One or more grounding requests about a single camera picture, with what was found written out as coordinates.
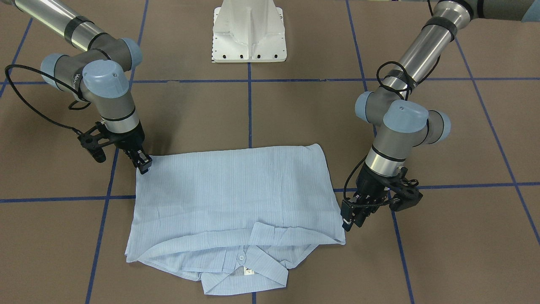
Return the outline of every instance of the brown floor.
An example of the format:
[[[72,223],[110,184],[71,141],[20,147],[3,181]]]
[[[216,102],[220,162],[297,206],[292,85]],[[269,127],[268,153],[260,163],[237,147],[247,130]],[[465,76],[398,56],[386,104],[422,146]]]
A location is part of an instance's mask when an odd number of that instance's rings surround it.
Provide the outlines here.
[[[221,0],[66,2],[115,37],[142,34],[132,92],[149,153],[319,143],[334,188],[373,140],[372,127],[354,115],[356,98],[364,85],[377,87],[378,66],[398,60],[429,18],[425,3],[276,0],[287,61],[249,67],[210,63],[212,11]],[[29,21],[0,5],[2,66],[39,67],[50,53],[78,53]],[[417,207],[380,209],[347,234],[344,247],[315,250],[284,289],[230,297],[127,264],[130,161],[121,153],[114,162],[109,147],[107,161],[95,163],[73,133],[39,118],[2,83],[0,302],[540,301],[539,32],[540,24],[473,21],[415,90],[411,100],[453,122],[447,140],[415,148],[407,162],[423,186]],[[37,75],[12,76],[38,82],[19,88],[61,122],[88,129],[99,117],[94,107],[67,111],[69,94]]]

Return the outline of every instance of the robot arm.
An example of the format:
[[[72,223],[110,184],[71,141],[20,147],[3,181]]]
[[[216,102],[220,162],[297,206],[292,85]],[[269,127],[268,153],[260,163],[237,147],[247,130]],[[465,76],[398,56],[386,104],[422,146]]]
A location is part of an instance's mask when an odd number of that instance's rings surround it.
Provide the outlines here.
[[[137,43],[129,38],[113,38],[58,0],[1,1],[28,13],[83,51],[73,57],[51,54],[40,68],[78,91],[78,101],[96,105],[102,121],[79,135],[81,145],[97,162],[104,162],[102,148],[114,144],[142,174],[146,173],[152,159],[144,152],[143,128],[124,75],[142,61]],[[43,79],[59,90],[70,91],[48,77]]]
[[[440,111],[428,111],[407,99],[429,76],[443,49],[471,20],[523,20],[529,9],[533,9],[533,2],[440,0],[432,18],[403,57],[399,62],[391,62],[395,65],[379,82],[379,88],[360,95],[355,105],[356,115],[378,130],[356,180],[357,191],[352,199],[345,197],[342,201],[341,216],[346,231],[353,224],[361,227],[380,206],[389,205],[396,212],[415,206],[422,198],[416,189],[418,181],[405,178],[407,169],[403,164],[413,147],[445,139],[450,133],[450,119]],[[395,193],[392,198],[388,190]]]

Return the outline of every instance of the black band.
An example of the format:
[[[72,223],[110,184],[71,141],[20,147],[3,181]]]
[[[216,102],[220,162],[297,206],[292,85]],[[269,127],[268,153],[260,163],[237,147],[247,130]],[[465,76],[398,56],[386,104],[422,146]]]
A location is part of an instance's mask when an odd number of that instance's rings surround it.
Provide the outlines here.
[[[408,84],[409,87],[411,87],[411,88],[416,88],[418,86],[418,83],[416,83],[416,81],[414,81],[414,79],[412,77],[407,79],[407,77],[405,76],[405,73],[403,71],[401,71],[401,70],[391,70],[390,72],[388,72],[388,75],[386,77],[388,77],[388,76],[396,77],[397,79],[401,80],[402,82]]]
[[[442,131],[441,131],[441,136],[439,136],[439,138],[437,138],[436,141],[432,142],[432,143],[436,143],[436,142],[438,142],[438,141],[441,139],[442,134],[444,133],[444,119],[442,118],[441,113],[439,113],[439,112],[437,112],[437,111],[435,111],[435,110],[432,110],[432,111],[435,112],[435,113],[437,113],[437,114],[439,114],[439,116],[441,117],[441,120],[442,120]]]
[[[377,150],[377,149],[375,148],[375,146],[372,146],[372,149],[373,149],[373,151],[374,151],[375,153],[377,153],[379,156],[384,157],[384,158],[388,159],[389,161],[393,161],[393,162],[404,162],[404,161],[405,161],[405,158],[403,158],[403,159],[400,159],[400,158],[393,158],[393,157],[391,157],[391,156],[385,155],[385,154],[383,154],[382,152],[380,152],[379,150]]]
[[[473,8],[471,7],[471,5],[467,1],[465,1],[465,0],[439,0],[439,3],[443,2],[443,1],[452,1],[452,2],[455,2],[455,3],[459,4],[459,5],[461,5],[469,13],[470,19],[473,20],[474,11],[473,11]]]
[[[104,34],[106,34],[106,33],[105,33],[105,32],[101,32],[101,33],[95,35],[94,38],[92,38],[92,40],[90,40],[90,43],[88,44],[87,49],[90,50],[90,48],[92,47],[92,44],[94,43],[94,41],[96,41],[96,39],[97,39],[99,36],[104,35]]]
[[[131,115],[133,115],[133,113],[135,113],[135,107],[133,107],[133,111],[131,111],[131,113],[127,114],[124,117],[121,117],[121,118],[105,118],[105,117],[102,116],[102,118],[104,120],[107,120],[107,121],[121,121],[121,120],[124,120],[126,118],[129,118]]]
[[[426,141],[426,139],[428,139],[428,135],[429,135],[429,118],[426,120],[426,128],[427,128],[426,136],[424,137],[424,139],[422,139],[422,141],[419,144],[417,144],[416,146],[413,146],[413,148],[420,146],[421,144],[423,144]]]
[[[71,43],[71,45],[73,45],[73,43],[71,42],[71,36],[73,36],[73,32],[75,31],[75,29],[85,23],[85,22],[90,22],[90,23],[93,23],[92,21],[88,20],[86,17],[84,16],[77,16],[75,18],[73,18],[71,21],[69,21],[66,25],[66,28],[64,29],[64,39],[68,42],[68,43]]]
[[[427,27],[428,25],[438,25],[440,27],[447,29],[452,35],[451,41],[454,41],[454,38],[457,35],[457,26],[452,21],[444,17],[432,17],[430,20],[426,22],[426,24],[424,25],[424,28]]]
[[[111,57],[109,57],[109,55],[107,53],[105,53],[102,49],[95,48],[95,49],[92,49],[92,50],[96,50],[96,51],[100,52],[101,54],[103,54],[103,56],[105,56],[105,58],[107,58],[108,60],[112,60]]]
[[[484,17],[484,0],[478,0],[478,3],[476,4],[476,13],[478,14],[478,18],[485,18]]]

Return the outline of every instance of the shirt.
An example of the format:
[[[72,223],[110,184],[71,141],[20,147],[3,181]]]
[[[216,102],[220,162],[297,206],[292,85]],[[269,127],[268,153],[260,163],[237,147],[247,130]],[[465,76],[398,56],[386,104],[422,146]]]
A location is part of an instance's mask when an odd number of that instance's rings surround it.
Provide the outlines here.
[[[232,295],[285,287],[318,245],[345,244],[318,144],[152,158],[137,172],[127,262]]]

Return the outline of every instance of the blue tape line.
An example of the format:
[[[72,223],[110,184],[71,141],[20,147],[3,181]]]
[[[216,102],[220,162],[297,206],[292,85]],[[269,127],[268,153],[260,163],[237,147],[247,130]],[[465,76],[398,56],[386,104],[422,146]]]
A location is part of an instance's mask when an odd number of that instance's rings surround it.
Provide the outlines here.
[[[140,24],[140,31],[139,31],[139,39],[137,40],[137,44],[140,46],[140,42],[143,38],[143,31],[144,31],[144,24],[146,21],[146,13],[148,11],[148,2],[149,0],[145,1],[144,4],[144,12],[143,12],[143,20]],[[130,89],[133,84],[133,77],[135,76],[135,68],[131,70],[131,77],[130,77]],[[109,180],[109,187],[107,188],[107,197],[111,196],[112,191],[112,184],[114,181],[114,173],[116,171],[116,163],[118,160],[118,148],[114,151],[114,159],[112,161],[112,169],[111,169],[111,179]],[[90,281],[88,283],[88,291],[86,292],[86,301],[85,304],[90,304],[90,297],[92,296],[92,288],[94,285],[94,278],[96,276],[96,268],[98,264],[98,258],[99,258],[99,250],[101,248],[101,241],[103,237],[103,230],[105,229],[105,220],[107,218],[107,210],[109,209],[109,199],[107,198],[105,200],[105,204],[103,206],[103,215],[102,215],[102,222],[99,226],[99,234],[98,234],[98,241],[96,244],[96,252],[94,254],[94,261],[92,263],[92,272],[90,273]]]
[[[134,200],[134,195],[111,195],[109,200]]]
[[[19,84],[48,84],[44,81],[13,81],[13,84],[19,85]]]
[[[410,300],[411,304],[414,304],[413,288],[410,285],[409,270],[407,268],[407,262],[405,260],[405,252],[403,251],[403,244],[401,243],[400,229],[397,226],[396,213],[393,212],[393,211],[391,213],[392,213],[392,220],[394,221],[394,230],[396,232],[397,246],[400,249],[401,265],[403,265],[403,273],[405,275],[405,280],[407,282],[407,290],[409,290],[409,300]]]
[[[248,147],[253,148],[253,119],[252,119],[252,104],[251,104],[251,63],[247,63],[247,115],[249,117],[248,123]]]
[[[517,183],[520,187],[540,186],[540,182]],[[432,189],[461,189],[461,188],[495,188],[513,187],[513,183],[485,183],[485,184],[448,184],[433,186],[418,186],[420,190]],[[343,188],[334,188],[334,192],[343,192]],[[356,188],[347,188],[346,192],[355,192]],[[0,199],[0,203],[30,203],[30,202],[62,202],[62,201],[100,201],[100,200],[134,200],[135,195],[102,195],[102,196],[63,196],[63,197],[30,197],[27,199]]]
[[[29,198],[29,199],[0,199],[0,203],[101,201],[106,198],[107,196],[37,197],[37,198]]]
[[[540,182],[517,183],[518,186],[540,186]]]
[[[540,77],[477,77],[474,80],[540,80]]]
[[[146,13],[148,12],[148,2],[149,0],[146,0],[144,2],[143,19],[141,20],[141,23],[140,23],[139,38],[137,39],[137,45],[139,46],[140,46],[141,41],[143,40],[144,24],[146,23]],[[133,78],[135,77],[135,69],[136,68],[131,69],[130,90],[131,90],[131,87],[133,86]]]
[[[88,291],[86,292],[86,304],[90,303],[90,297],[92,296],[92,288],[94,285],[94,278],[96,277],[96,268],[98,266],[99,251],[101,249],[101,242],[103,238],[103,230],[105,229],[105,220],[107,219],[107,211],[109,209],[109,196],[112,191],[112,182],[114,180],[114,172],[116,171],[116,163],[118,160],[118,148],[114,151],[114,158],[112,160],[111,178],[109,180],[109,186],[107,188],[107,199],[103,205],[103,213],[101,224],[99,225],[98,241],[96,243],[96,251],[94,252],[94,261],[92,262],[92,271],[90,272],[90,280],[88,282]]]
[[[377,81],[375,78],[366,78],[366,81]],[[428,78],[426,81],[469,81],[467,78]],[[482,77],[475,78],[480,81],[527,81],[527,80],[540,80],[540,77]],[[167,83],[167,82],[179,82],[179,83],[219,83],[219,82],[355,82],[362,81],[362,78],[299,78],[299,79],[169,79],[169,80],[133,80],[132,83]],[[19,84],[47,84],[44,81],[14,81],[15,85]]]
[[[134,80],[133,83],[167,83],[167,82],[179,82],[179,83],[205,83],[205,82],[248,82],[247,79],[174,79],[174,80]]]
[[[362,66],[362,58],[360,57],[360,49],[358,47],[358,42],[356,40],[356,32],[354,30],[353,18],[352,18],[352,15],[350,13],[349,0],[346,0],[345,3],[347,4],[347,13],[349,14],[350,29],[351,29],[351,31],[353,33],[354,46],[356,48],[356,56],[358,57],[358,65],[360,67],[360,75],[362,76],[362,84],[364,85],[364,91],[367,91],[368,87],[367,87],[367,82],[366,82],[366,76],[364,75],[364,69],[363,69],[363,66]],[[375,128],[375,126],[373,126],[373,134],[375,136],[377,136],[377,129]],[[394,219],[394,229],[395,229],[395,232],[396,232],[397,245],[399,246],[399,249],[400,249],[401,263],[403,265],[403,272],[405,273],[405,280],[407,282],[407,288],[409,290],[410,302],[411,302],[411,304],[414,304],[413,290],[412,290],[411,285],[410,285],[409,272],[407,271],[407,263],[405,262],[405,253],[404,253],[403,247],[401,245],[400,231],[399,231],[399,227],[397,226],[397,221],[396,221],[394,212],[392,212],[392,218]]]
[[[364,91],[368,90],[366,82],[366,76],[364,75],[364,67],[362,65],[362,59],[360,58],[360,49],[358,48],[358,42],[356,41],[356,32],[354,30],[353,17],[350,14],[349,0],[345,0],[347,5],[347,14],[349,15],[350,30],[353,32],[354,47],[356,48],[356,56],[358,58],[358,66],[360,67],[360,76],[362,76],[362,84],[364,85]]]
[[[467,68],[467,71],[469,72],[469,76],[471,78],[472,84],[474,85],[474,88],[476,90],[476,95],[478,96],[478,99],[480,100],[480,105],[482,105],[482,109],[484,110],[485,117],[488,120],[489,127],[491,128],[491,132],[493,133],[495,141],[497,142],[497,146],[499,147],[499,151],[501,152],[501,155],[503,156],[504,164],[506,165],[508,173],[510,174],[510,178],[512,179],[512,183],[514,184],[514,187],[516,188],[517,195],[519,196],[519,200],[521,201],[521,205],[523,206],[523,210],[525,210],[527,218],[529,219],[529,223],[531,224],[532,231],[535,234],[536,241],[538,242],[538,245],[540,245],[540,235],[538,235],[538,230],[536,229],[535,223],[532,220],[531,214],[529,213],[529,208],[527,208],[527,204],[525,203],[525,200],[523,199],[523,195],[521,194],[521,191],[520,191],[519,186],[517,184],[514,173],[512,172],[512,169],[510,168],[510,163],[508,162],[506,153],[504,153],[504,149],[503,149],[503,146],[501,145],[501,141],[499,140],[499,137],[497,136],[497,132],[495,132],[495,127],[493,126],[491,118],[489,117],[488,110],[485,107],[484,99],[482,98],[482,95],[480,94],[480,90],[478,89],[478,86],[476,85],[476,81],[473,78],[473,73],[471,72],[469,64],[467,63],[467,59],[465,58],[465,53],[463,52],[463,49],[461,48],[461,45],[460,45],[460,42],[458,41],[458,39],[456,38],[455,40],[456,40],[457,48],[460,50],[461,57],[463,57],[465,67]]]
[[[19,53],[21,53],[21,49],[23,48],[24,41],[26,40],[26,36],[28,35],[28,31],[30,31],[30,26],[32,25],[33,18],[30,18],[28,20],[28,25],[26,26],[26,30],[24,30],[23,37],[21,38],[21,42],[19,43],[19,46],[17,47],[17,51],[15,52],[15,56],[13,56],[13,60],[11,61],[11,64],[15,64],[17,62],[17,58],[19,57]],[[2,84],[2,87],[0,88],[0,97],[4,94],[5,86],[8,84],[8,79],[4,79],[4,83]]]

